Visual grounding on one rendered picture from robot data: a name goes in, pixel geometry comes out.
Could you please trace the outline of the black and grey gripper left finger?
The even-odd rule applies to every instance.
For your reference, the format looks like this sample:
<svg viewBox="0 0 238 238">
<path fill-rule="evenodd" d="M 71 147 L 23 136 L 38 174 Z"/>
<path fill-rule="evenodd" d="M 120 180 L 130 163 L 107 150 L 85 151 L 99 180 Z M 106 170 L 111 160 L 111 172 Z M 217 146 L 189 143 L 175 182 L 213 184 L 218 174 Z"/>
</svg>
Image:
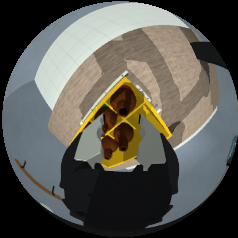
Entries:
<svg viewBox="0 0 238 238">
<path fill-rule="evenodd" d="M 94 169 L 95 163 L 104 159 L 101 143 L 102 126 L 105 124 L 105 114 L 101 114 L 88 127 L 80 132 L 64 153 L 61 162 L 60 188 L 64 189 L 67 178 L 81 169 Z"/>
</svg>

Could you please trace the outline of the yellow bottle crate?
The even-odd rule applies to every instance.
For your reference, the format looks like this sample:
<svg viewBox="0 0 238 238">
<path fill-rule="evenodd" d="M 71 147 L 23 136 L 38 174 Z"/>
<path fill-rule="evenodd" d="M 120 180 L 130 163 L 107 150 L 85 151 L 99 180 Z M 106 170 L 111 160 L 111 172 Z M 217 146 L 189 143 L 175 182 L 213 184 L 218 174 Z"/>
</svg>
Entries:
<svg viewBox="0 0 238 238">
<path fill-rule="evenodd" d="M 84 127 L 85 127 L 85 125 L 87 125 L 88 121 L 90 121 L 91 123 L 94 121 L 94 116 L 95 116 L 96 112 L 98 111 L 98 109 L 104 103 L 112 109 L 112 107 L 110 105 L 110 97 L 121 85 L 129 86 L 133 90 L 133 92 L 134 92 L 134 94 L 136 96 L 136 100 L 137 101 L 136 101 L 135 108 L 129 113 L 128 116 L 126 116 L 126 117 L 118 116 L 117 123 L 116 123 L 114 128 L 116 128 L 120 123 L 122 123 L 125 120 L 129 125 L 131 125 L 133 127 L 134 137 L 128 143 L 128 150 L 127 151 L 121 152 L 119 150 L 119 147 L 118 147 L 117 150 L 112 153 L 113 156 L 112 156 L 112 158 L 110 160 L 103 159 L 103 161 L 101 161 L 101 165 L 103 165 L 105 167 L 108 167 L 108 168 L 116 166 L 116 165 L 119 165 L 121 163 L 124 163 L 126 161 L 129 161 L 129 160 L 137 157 L 138 146 L 139 146 L 139 143 L 142 141 L 142 138 L 141 138 L 141 136 L 139 134 L 140 133 L 140 129 L 141 129 L 141 126 L 139 124 L 139 114 L 142 113 L 158 129 L 158 131 L 160 133 L 164 134 L 164 136 L 167 139 L 172 136 L 170 131 L 168 130 L 167 126 L 165 125 L 165 123 L 163 122 L 161 117 L 158 115 L 158 113 L 155 111 L 155 109 L 152 107 L 152 105 L 141 94 L 141 92 L 124 76 L 124 78 L 121 79 L 116 84 L 116 86 L 114 88 L 112 88 L 109 93 L 107 93 L 105 95 L 103 100 L 101 100 L 101 102 L 97 105 L 97 107 L 89 114 L 89 117 L 86 118 L 85 122 L 83 122 L 82 126 L 79 128 L 78 132 L 75 134 L 73 140 L 75 139 L 75 137 L 80 132 L 82 132 L 84 130 Z M 113 136 L 114 128 L 109 130 L 109 131 L 107 131 L 107 133 L 106 133 L 106 135 L 108 134 L 113 139 L 114 139 L 114 136 Z"/>
</svg>

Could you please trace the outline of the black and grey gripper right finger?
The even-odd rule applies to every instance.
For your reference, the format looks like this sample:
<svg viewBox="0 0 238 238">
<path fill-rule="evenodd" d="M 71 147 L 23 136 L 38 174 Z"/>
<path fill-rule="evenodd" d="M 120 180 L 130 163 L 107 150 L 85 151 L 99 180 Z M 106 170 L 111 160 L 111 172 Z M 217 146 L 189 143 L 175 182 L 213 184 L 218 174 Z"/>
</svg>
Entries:
<svg viewBox="0 0 238 238">
<path fill-rule="evenodd" d="M 177 155 L 164 136 L 142 114 L 139 114 L 141 126 L 136 160 L 144 171 L 153 171 L 164 176 L 171 184 L 172 195 L 178 193 L 179 162 Z"/>
</svg>

